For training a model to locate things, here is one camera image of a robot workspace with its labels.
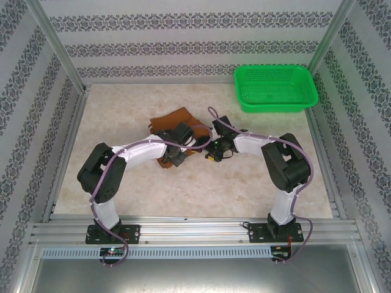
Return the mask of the brown long pants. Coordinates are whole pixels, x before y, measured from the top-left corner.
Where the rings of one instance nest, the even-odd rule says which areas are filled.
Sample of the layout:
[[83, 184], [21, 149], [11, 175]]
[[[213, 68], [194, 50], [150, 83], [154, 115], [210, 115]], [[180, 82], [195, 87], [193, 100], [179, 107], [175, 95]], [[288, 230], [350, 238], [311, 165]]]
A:
[[181, 122], [188, 126], [203, 126], [202, 128], [195, 128], [193, 130], [196, 139], [209, 137], [208, 130], [204, 128], [205, 125], [193, 117], [185, 107], [179, 108], [162, 117], [151, 118], [148, 129], [151, 134], [154, 134], [156, 131], [174, 130]]

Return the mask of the green plastic basket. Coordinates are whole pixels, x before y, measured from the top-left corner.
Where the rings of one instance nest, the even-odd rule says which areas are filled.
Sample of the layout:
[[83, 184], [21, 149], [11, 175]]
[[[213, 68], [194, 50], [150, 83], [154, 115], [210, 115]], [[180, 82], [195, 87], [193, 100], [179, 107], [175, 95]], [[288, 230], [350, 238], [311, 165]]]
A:
[[301, 112], [319, 100], [312, 75], [300, 65], [245, 65], [233, 77], [243, 112]]

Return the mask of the grey sheet metal panel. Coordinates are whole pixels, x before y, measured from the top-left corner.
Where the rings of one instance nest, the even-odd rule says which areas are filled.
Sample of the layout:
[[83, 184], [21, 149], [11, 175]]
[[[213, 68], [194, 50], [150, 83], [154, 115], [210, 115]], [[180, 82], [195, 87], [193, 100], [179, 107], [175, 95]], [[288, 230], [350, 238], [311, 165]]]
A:
[[107, 268], [45, 259], [32, 293], [361, 293], [347, 265], [277, 266], [264, 259], [140, 259]]

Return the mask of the aluminium frame crossbar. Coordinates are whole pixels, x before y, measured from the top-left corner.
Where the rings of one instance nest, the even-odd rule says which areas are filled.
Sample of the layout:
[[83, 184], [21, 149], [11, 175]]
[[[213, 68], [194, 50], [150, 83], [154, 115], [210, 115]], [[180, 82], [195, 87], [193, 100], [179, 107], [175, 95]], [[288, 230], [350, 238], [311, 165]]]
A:
[[229, 76], [154, 76], [154, 77], [119, 77], [119, 78], [83, 78], [85, 85], [94, 84], [214, 84], [234, 83]]

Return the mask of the aluminium mounting rail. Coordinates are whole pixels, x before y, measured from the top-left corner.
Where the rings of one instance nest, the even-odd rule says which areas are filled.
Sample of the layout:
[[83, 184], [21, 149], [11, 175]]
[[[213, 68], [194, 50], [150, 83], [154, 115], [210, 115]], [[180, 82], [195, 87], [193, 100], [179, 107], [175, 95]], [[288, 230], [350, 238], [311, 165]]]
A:
[[[139, 225], [140, 246], [248, 245], [249, 236], [241, 218], [124, 217], [122, 222]], [[34, 224], [28, 243], [42, 247], [83, 246], [90, 218], [58, 218]], [[362, 242], [355, 220], [315, 219], [301, 222], [310, 245]]]

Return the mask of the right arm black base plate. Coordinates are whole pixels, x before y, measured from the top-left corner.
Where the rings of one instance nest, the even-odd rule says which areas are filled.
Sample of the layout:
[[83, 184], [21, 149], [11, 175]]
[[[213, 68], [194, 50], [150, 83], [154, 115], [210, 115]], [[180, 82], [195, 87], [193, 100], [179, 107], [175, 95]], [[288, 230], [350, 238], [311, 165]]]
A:
[[267, 223], [251, 223], [248, 226], [248, 234], [250, 243], [280, 243], [288, 242], [289, 239], [293, 243], [302, 243], [304, 241], [304, 235], [299, 223], [286, 227], [270, 227]]

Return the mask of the aluminium side rail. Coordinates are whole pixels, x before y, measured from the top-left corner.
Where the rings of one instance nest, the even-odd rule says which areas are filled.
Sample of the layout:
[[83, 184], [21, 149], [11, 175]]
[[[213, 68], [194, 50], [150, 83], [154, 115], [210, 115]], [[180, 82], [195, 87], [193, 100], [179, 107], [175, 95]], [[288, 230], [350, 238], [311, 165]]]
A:
[[326, 149], [321, 137], [321, 133], [319, 132], [315, 116], [311, 109], [306, 109], [305, 115], [309, 124], [309, 129], [314, 143], [316, 156], [318, 158], [324, 186], [326, 188], [327, 197], [331, 205], [333, 218], [339, 220], [348, 220], [348, 216], [346, 215], [345, 209], [343, 207], [341, 196], [339, 194], [338, 187], [331, 170], [331, 165], [326, 154]]
[[73, 114], [68, 126], [68, 132], [62, 146], [62, 152], [59, 156], [59, 160], [56, 164], [56, 171], [54, 172], [54, 178], [51, 182], [48, 191], [48, 197], [43, 208], [43, 214], [40, 218], [40, 222], [46, 223], [50, 220], [51, 214], [55, 210], [57, 199], [59, 198], [62, 183], [65, 178], [68, 163], [70, 160], [71, 152], [75, 144], [78, 129], [82, 120], [82, 115], [86, 107], [86, 102], [89, 97], [91, 85], [87, 85], [83, 92], [80, 94], [77, 103], [74, 106]]

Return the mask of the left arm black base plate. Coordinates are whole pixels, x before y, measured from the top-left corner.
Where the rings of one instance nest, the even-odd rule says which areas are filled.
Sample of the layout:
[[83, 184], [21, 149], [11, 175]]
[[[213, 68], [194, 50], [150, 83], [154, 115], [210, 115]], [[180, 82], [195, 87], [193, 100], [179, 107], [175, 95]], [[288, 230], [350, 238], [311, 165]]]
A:
[[[138, 244], [141, 227], [139, 225], [118, 224], [111, 230], [126, 241], [127, 244]], [[89, 225], [85, 238], [86, 244], [122, 244], [123, 242], [102, 229], [100, 225]]]

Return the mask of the aluminium frame post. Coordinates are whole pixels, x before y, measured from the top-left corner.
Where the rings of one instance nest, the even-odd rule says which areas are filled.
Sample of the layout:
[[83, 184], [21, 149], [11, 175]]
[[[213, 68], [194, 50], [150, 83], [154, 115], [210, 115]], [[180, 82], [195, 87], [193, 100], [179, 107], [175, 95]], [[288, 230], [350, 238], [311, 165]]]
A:
[[78, 93], [84, 93], [85, 84], [80, 77], [75, 65], [73, 64], [71, 57], [69, 56], [65, 45], [62, 43], [58, 33], [56, 32], [50, 18], [44, 11], [40, 0], [25, 0], [28, 9], [33, 14], [37, 24], [40, 26], [42, 32], [44, 33], [46, 39], [50, 43], [54, 53], [59, 59], [60, 63], [64, 67], [68, 77], [71, 79], [71, 82], [76, 87]]
[[357, 0], [341, 0], [340, 5], [331, 19], [330, 25], [323, 35], [315, 53], [312, 57], [307, 69], [314, 76], [321, 65], [324, 56], [331, 47], [334, 39], [338, 35], [338, 32], [345, 22], [346, 18], [350, 14]]

